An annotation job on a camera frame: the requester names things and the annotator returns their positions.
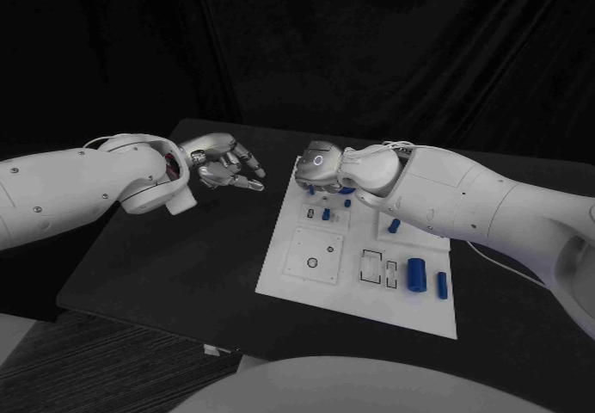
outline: robotic hand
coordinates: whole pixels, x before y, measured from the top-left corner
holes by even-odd
[[[312,141],[295,181],[330,193],[356,188],[366,206],[514,258],[595,339],[595,198],[516,182],[456,153],[409,142],[343,151]]]
[[[86,146],[105,140],[99,148]],[[190,171],[214,189],[232,185],[262,191],[236,173],[240,159],[255,175],[263,170],[252,153],[227,133],[180,144],[145,134],[93,139],[82,148],[0,162],[0,250],[92,223],[118,200],[127,213],[163,204],[171,215],[196,205],[187,187]]]

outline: white board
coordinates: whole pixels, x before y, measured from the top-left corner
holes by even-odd
[[[310,209],[312,218],[307,217]],[[324,209],[330,209],[327,220]],[[390,324],[387,328],[397,326],[456,339],[449,240],[406,223],[392,234],[392,220],[353,194],[311,195],[291,174],[255,292],[376,320]],[[298,242],[311,246],[302,248]],[[328,247],[333,253],[325,255]],[[314,268],[307,265],[310,258],[317,260]],[[406,287],[409,258],[425,261],[423,293]],[[361,269],[370,268],[379,273],[379,283],[370,282],[376,276],[361,279]],[[446,273],[448,299],[438,296],[438,272]]]

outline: gray carpet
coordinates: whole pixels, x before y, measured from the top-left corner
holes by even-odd
[[[170,411],[242,355],[73,311],[37,322],[0,368],[1,413]]]

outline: blue component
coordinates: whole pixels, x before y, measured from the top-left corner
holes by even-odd
[[[425,261],[420,258],[409,258],[409,261],[406,262],[406,270],[409,273],[406,280],[409,291],[422,293],[428,290],[425,280]]]
[[[441,299],[448,299],[448,284],[446,273],[438,273],[438,296]]]
[[[399,219],[393,219],[393,223],[390,224],[390,226],[387,227],[387,231],[395,234],[396,230],[399,229],[399,225],[400,225],[400,220]]]
[[[354,190],[356,190],[356,188],[343,187],[341,190],[338,191],[338,193],[340,194],[350,194]]]

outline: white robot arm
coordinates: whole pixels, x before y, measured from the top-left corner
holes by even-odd
[[[255,175],[265,175],[227,133],[180,145],[145,134],[93,141],[101,139],[96,150],[83,146],[0,162],[0,250],[92,223],[115,201],[127,213],[147,213],[161,205],[171,215],[181,213],[196,205],[187,187],[191,170],[210,189],[225,185],[263,189],[236,174],[242,159]]]
[[[302,189],[356,188],[359,201],[406,224],[514,258],[595,339],[595,198],[516,182],[409,142],[343,151],[314,141],[297,166]]]

